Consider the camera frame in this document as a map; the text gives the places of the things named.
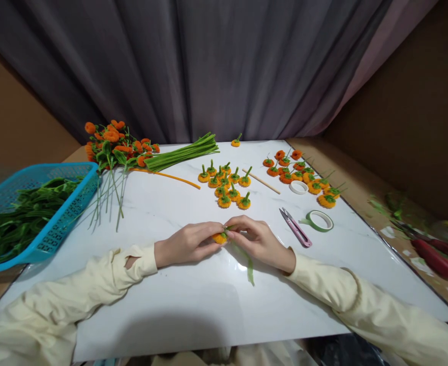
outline brown wall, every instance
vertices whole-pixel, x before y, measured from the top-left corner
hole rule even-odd
[[[448,219],[448,0],[346,104],[325,138]]]
[[[58,163],[80,144],[0,62],[0,182],[32,164]]]

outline white tape roll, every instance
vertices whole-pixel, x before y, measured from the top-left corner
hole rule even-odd
[[[309,191],[309,187],[299,180],[294,180],[290,183],[290,189],[293,193],[306,194]]]

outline small scissors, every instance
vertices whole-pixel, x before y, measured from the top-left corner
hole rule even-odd
[[[302,244],[302,247],[308,248],[312,245],[312,242],[309,240],[309,238],[305,235],[304,231],[301,229],[300,226],[296,223],[296,221],[293,219],[293,217],[288,213],[285,208],[280,209],[281,216],[285,219],[286,223],[290,227],[291,231],[295,234],[296,238]]]

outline hand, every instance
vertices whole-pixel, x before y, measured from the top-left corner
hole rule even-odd
[[[225,226],[232,226],[228,236],[253,257],[287,273],[295,270],[295,253],[281,245],[266,222],[242,215],[233,217]],[[252,239],[240,234],[241,231],[247,231]]]
[[[213,242],[199,246],[208,237],[221,233],[224,227],[220,223],[206,222],[189,224],[178,230],[170,238],[154,244],[154,257],[158,268],[177,263],[199,262],[215,253],[222,246]]]

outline tape roll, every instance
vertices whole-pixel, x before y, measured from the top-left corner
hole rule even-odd
[[[306,194],[309,191],[308,185],[299,180],[294,180],[290,183],[290,189],[293,193]]]
[[[317,224],[317,222],[314,222],[314,220],[313,220],[314,216],[319,216],[320,218],[322,218],[326,222],[327,227],[320,226]],[[324,214],[323,212],[317,211],[317,210],[310,211],[307,214],[306,218],[301,219],[300,222],[302,224],[310,225],[315,230],[320,231],[320,232],[328,232],[334,228],[334,222],[332,221],[332,219],[329,216],[327,216],[326,214]]]

